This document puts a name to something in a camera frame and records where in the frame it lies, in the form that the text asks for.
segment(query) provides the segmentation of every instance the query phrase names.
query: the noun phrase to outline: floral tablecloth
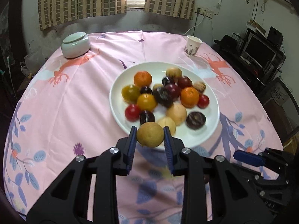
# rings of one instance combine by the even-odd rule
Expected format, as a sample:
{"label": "floral tablecloth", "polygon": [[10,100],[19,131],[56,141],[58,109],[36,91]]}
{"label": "floral tablecloth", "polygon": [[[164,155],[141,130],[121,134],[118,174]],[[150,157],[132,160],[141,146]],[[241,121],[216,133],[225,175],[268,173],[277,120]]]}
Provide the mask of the floral tablecloth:
{"label": "floral tablecloth", "polygon": [[[184,53],[186,37],[181,35],[132,31],[95,33],[90,39],[89,52],[76,59],[64,58],[59,48],[17,104],[3,168],[6,195],[16,210],[26,214],[76,155],[100,155],[126,136],[110,113],[108,95],[117,75],[136,63],[181,65],[213,88],[220,121],[213,136],[194,148],[200,155],[221,154],[235,162],[232,155],[238,149],[253,153],[266,147],[282,150],[258,99],[208,45],[202,44],[196,57],[189,58]],[[277,177],[262,167],[258,171],[266,179]],[[183,183],[182,177],[170,174],[165,153],[137,146],[130,175],[117,178],[120,223],[179,223]],[[209,200],[209,185],[206,192]],[[207,205],[211,219],[210,201]]]}

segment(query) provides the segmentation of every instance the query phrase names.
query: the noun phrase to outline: black monitor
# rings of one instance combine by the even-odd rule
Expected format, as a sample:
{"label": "black monitor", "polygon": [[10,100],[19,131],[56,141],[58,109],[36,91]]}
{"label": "black monitor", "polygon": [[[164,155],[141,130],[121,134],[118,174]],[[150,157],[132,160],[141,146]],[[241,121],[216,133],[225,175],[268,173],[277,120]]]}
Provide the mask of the black monitor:
{"label": "black monitor", "polygon": [[244,52],[260,67],[266,68],[269,61],[273,61],[276,53],[258,37],[252,36]]}

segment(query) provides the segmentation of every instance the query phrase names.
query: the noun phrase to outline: black speaker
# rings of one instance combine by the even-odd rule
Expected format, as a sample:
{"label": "black speaker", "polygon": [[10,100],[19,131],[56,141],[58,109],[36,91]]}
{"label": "black speaker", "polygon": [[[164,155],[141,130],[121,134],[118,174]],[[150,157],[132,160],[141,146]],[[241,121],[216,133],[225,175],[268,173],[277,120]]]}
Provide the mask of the black speaker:
{"label": "black speaker", "polygon": [[276,46],[278,49],[280,49],[282,41],[283,41],[283,36],[282,33],[280,33],[278,30],[273,28],[271,26],[268,37],[268,41],[270,41],[274,46]]}

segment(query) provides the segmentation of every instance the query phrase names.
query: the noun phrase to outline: pink tablecloth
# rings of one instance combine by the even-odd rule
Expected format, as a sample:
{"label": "pink tablecloth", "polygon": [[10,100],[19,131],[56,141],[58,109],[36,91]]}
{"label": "pink tablecloth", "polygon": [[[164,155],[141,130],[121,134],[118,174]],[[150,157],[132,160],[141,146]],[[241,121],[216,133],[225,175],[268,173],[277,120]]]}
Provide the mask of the pink tablecloth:
{"label": "pink tablecloth", "polygon": [[[194,150],[202,156],[235,150],[259,153],[282,145],[266,112],[240,76],[208,45],[196,57],[184,53],[181,35],[132,31],[90,35],[92,48],[67,60],[59,48],[33,78],[15,110],[4,152],[7,198],[27,213],[57,175],[79,154],[100,155],[125,133],[109,108],[110,87],[128,66],[164,61],[184,66],[213,88],[220,122],[214,135]],[[180,221],[183,178],[171,176],[165,154],[137,146],[129,176],[117,178],[121,224]],[[265,178],[276,175],[266,169]],[[206,186],[207,199],[209,187]],[[90,198],[91,219],[92,198]],[[210,202],[208,217],[211,218]]]}

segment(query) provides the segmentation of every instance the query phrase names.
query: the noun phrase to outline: plate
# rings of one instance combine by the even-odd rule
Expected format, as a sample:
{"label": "plate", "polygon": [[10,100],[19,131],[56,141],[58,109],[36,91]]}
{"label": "plate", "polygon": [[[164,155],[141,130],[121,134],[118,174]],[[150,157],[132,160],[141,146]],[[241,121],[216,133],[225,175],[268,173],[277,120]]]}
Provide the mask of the plate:
{"label": "plate", "polygon": [[[181,125],[177,126],[176,133],[173,136],[181,139],[185,147],[193,148],[205,142],[215,132],[219,122],[220,111],[218,100],[211,87],[198,75],[186,68],[166,62],[144,62],[128,67],[116,78],[111,87],[109,94],[111,112],[118,125],[127,134],[130,133],[132,126],[136,126],[137,128],[139,128],[139,121],[129,122],[125,118],[124,112],[128,104],[122,98],[122,88],[126,85],[134,84],[133,77],[138,71],[148,71],[152,75],[152,88],[154,84],[161,83],[162,79],[165,77],[165,71],[170,67],[180,68],[183,72],[183,75],[189,77],[193,83],[195,83],[196,81],[203,81],[207,86],[204,94],[210,98],[209,106],[206,109],[200,109],[197,106],[192,109],[187,109],[188,114],[193,111],[202,112],[207,119],[205,125],[198,130],[191,130],[184,122]],[[155,115],[156,122],[165,116],[165,112],[166,108],[161,105],[158,105],[154,109],[153,113]],[[156,147],[156,149],[164,150],[164,145],[161,144],[160,146]]]}

